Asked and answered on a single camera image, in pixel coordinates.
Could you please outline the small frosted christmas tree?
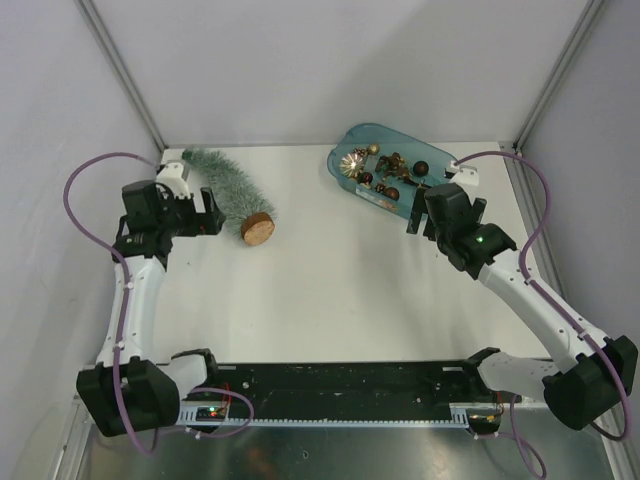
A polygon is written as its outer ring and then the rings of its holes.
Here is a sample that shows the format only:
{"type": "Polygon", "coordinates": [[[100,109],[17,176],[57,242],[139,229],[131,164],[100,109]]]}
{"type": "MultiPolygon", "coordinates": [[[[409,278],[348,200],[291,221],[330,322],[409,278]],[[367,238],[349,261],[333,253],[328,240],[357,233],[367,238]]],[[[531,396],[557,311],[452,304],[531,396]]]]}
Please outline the small frosted christmas tree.
{"type": "Polygon", "coordinates": [[[195,148],[185,149],[182,159],[212,189],[231,234],[251,247],[271,238],[275,207],[237,162],[222,151],[195,148]]]}

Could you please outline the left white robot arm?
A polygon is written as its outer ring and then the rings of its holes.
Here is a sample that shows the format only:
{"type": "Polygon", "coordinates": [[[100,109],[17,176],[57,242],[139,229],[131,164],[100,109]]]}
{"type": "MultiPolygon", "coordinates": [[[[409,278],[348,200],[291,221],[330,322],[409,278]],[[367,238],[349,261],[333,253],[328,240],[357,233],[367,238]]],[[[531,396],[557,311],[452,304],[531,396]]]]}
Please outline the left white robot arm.
{"type": "Polygon", "coordinates": [[[208,187],[179,197],[168,185],[137,181],[122,189],[125,213],[110,246],[116,291],[109,329],[93,367],[80,371],[77,392],[100,432],[115,437],[169,427],[193,393],[207,400],[221,387],[210,349],[179,352],[166,363],[153,355],[159,293],[176,237],[215,236],[225,216],[208,187]]]}

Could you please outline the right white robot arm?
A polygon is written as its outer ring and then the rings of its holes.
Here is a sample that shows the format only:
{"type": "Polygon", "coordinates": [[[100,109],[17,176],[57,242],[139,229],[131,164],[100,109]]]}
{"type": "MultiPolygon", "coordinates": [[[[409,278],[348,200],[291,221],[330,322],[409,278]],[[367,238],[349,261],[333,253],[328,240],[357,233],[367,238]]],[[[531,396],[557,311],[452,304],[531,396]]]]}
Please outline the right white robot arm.
{"type": "Polygon", "coordinates": [[[461,376],[463,393],[484,401],[496,390],[543,401],[566,427],[582,430],[632,391],[638,349],[590,324],[520,264],[515,241],[481,221],[485,200],[471,200],[455,184],[419,188],[407,231],[424,235],[458,271],[503,300],[542,343],[548,362],[487,348],[461,376]]]}

